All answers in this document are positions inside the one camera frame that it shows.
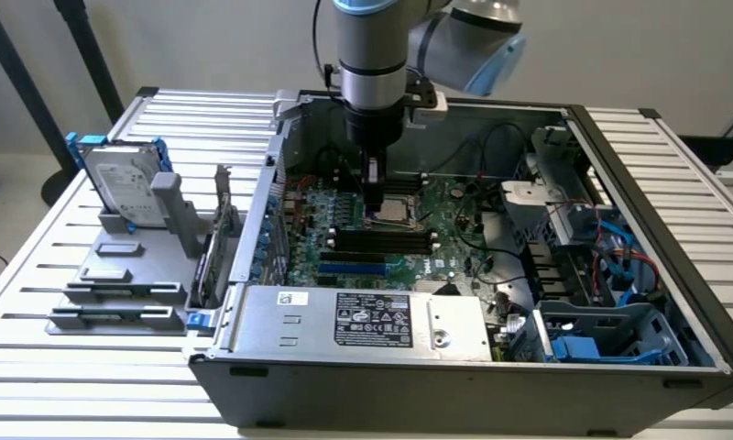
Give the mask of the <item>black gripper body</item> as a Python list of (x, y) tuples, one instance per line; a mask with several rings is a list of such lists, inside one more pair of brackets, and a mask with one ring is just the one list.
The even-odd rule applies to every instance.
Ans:
[(403, 104), (366, 110), (343, 105), (345, 133), (359, 148), (361, 177), (365, 185), (382, 185), (386, 174), (387, 147), (403, 132)]

